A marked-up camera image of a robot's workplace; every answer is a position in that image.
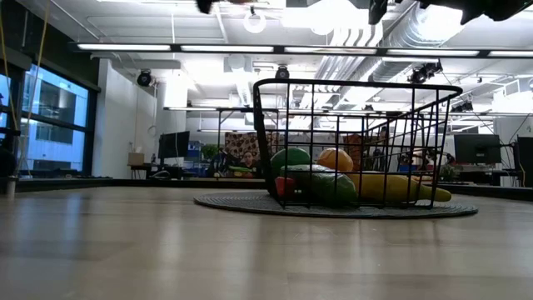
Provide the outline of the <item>toy watermelon slice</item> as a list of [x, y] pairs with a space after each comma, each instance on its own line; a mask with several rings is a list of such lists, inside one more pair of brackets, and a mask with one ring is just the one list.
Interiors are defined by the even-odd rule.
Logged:
[[275, 177], [285, 166], [308, 164], [311, 161], [309, 153], [298, 147], [290, 147], [276, 152], [271, 157], [271, 169]]

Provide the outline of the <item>red toy pepper piece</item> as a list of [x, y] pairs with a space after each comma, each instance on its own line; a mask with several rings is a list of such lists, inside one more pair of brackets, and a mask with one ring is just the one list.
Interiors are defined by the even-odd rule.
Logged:
[[296, 182], [289, 177], [277, 177], [275, 179], [276, 192], [281, 198], [292, 197], [296, 191]]

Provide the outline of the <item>orange yellow toy mango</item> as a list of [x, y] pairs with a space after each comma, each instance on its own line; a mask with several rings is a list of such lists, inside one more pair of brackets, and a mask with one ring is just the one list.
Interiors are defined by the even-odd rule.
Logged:
[[333, 147], [323, 150], [317, 159], [317, 163], [323, 167], [340, 172], [350, 172], [354, 166], [352, 158], [347, 152]]

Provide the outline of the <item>green toy cucumber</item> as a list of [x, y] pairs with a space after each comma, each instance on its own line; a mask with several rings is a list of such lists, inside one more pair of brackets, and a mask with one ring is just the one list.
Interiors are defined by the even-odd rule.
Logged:
[[312, 203], [328, 207], [344, 207], [358, 199], [354, 182], [344, 173], [318, 164], [282, 167], [281, 178], [290, 178]]

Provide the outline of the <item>yellow toy banana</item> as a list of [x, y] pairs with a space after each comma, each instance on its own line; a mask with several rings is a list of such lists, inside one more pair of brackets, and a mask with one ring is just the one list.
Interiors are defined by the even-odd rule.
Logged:
[[427, 186], [419, 177], [385, 175], [383, 173], [348, 174], [355, 184], [359, 198], [382, 203], [407, 203], [418, 200], [449, 202], [451, 193], [445, 189]]

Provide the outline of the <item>person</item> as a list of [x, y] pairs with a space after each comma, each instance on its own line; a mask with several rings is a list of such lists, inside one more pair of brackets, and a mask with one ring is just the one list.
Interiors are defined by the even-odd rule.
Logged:
[[243, 173], [245, 178], [259, 178], [261, 175], [260, 166], [251, 152], [244, 153], [240, 166], [247, 170]]

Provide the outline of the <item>brown floral patterned panel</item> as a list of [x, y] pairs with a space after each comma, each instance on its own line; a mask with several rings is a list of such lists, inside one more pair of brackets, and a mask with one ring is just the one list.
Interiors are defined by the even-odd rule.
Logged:
[[226, 154], [225, 166], [231, 176], [248, 178], [243, 176], [243, 173], [247, 170], [240, 166], [240, 162], [244, 153], [251, 152], [260, 166], [261, 175], [258, 178], [263, 178], [259, 140], [255, 132], [227, 132], [223, 150]]

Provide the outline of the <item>grey round woven placemat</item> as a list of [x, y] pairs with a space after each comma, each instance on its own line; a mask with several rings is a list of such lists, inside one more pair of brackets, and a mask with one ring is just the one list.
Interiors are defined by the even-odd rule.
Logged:
[[195, 196], [194, 203], [208, 208], [241, 212], [310, 218], [350, 219], [427, 219], [473, 216], [479, 212], [471, 205], [435, 204], [432, 208], [414, 207], [342, 207], [320, 205], [283, 207], [267, 192], [220, 192]]

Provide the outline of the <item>black computer monitor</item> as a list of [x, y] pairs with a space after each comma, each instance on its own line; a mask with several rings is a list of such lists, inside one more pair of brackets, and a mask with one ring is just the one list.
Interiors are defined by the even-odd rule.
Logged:
[[454, 145], [457, 163], [501, 163], [501, 142], [498, 135], [456, 134]]
[[517, 144], [522, 183], [526, 188], [533, 188], [533, 137], [518, 137]]
[[184, 158], [187, 156], [190, 132], [162, 134], [159, 138], [158, 158]]

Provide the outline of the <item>black overhead LED light bar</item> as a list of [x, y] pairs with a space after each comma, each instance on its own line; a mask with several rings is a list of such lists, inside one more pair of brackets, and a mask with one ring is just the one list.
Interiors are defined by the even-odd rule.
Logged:
[[533, 59], [533, 49], [513, 48], [427, 48], [427, 47], [341, 47], [237, 44], [142, 44], [70, 42], [80, 53], [205, 53], [267, 54], [304, 56], [354, 56], [379, 58]]

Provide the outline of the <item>large glass window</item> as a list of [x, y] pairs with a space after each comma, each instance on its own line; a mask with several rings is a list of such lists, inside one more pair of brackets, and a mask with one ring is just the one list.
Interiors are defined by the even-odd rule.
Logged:
[[0, 66], [0, 143], [20, 178], [88, 175], [96, 93], [44, 67]]

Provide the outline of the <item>black hanging right wrist bracket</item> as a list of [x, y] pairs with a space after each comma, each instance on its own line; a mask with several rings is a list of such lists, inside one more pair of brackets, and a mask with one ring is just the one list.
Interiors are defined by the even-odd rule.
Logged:
[[370, 25], [377, 25], [387, 12], [388, 0], [369, 0]]

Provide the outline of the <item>silver ceiling duct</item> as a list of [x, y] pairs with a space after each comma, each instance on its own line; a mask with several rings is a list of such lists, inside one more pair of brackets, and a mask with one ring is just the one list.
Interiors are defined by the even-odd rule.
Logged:
[[[368, 25], [366, 20], [350, 26], [336, 27], [331, 46], [368, 46], [385, 48], [440, 47], [464, 27], [460, 25], [462, 11], [431, 5], [426, 9], [409, 6], [399, 23], [385, 33], [381, 23]], [[408, 62], [387, 61], [381, 57], [326, 56], [315, 73], [316, 79], [368, 80], [388, 82], [410, 66]]]

